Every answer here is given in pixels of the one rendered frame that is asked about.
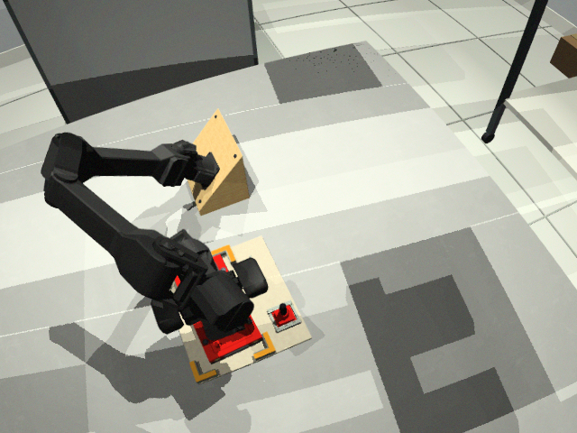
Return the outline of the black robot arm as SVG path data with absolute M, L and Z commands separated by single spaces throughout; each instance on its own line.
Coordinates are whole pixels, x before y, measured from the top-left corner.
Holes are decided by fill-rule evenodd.
M 197 146 L 184 140 L 140 151 L 91 147 L 72 133 L 54 135 L 41 167 L 45 202 L 105 248 L 143 296 L 179 310 L 194 301 L 209 340 L 244 330 L 252 300 L 226 271 L 217 270 L 210 249 L 185 229 L 166 237 L 134 226 L 83 183 L 95 176 L 145 176 L 175 188 L 186 178 L 206 189 L 219 171 L 212 152 L 198 155 Z M 177 276 L 180 283 L 172 293 Z

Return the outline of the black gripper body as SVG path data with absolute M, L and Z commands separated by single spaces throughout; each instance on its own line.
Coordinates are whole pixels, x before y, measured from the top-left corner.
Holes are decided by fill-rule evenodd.
M 234 263 L 233 267 L 234 270 L 230 270 L 227 273 L 237 285 L 245 291 L 248 298 L 254 299 L 267 292 L 268 283 L 255 259 L 250 257 L 241 262 Z M 236 277 L 234 271 L 236 271 L 238 277 Z M 184 310 L 179 310 L 152 299 L 151 308 L 160 331 L 165 334 L 183 328 L 184 323 L 180 315 L 185 321 L 199 317 L 194 301 L 189 302 Z

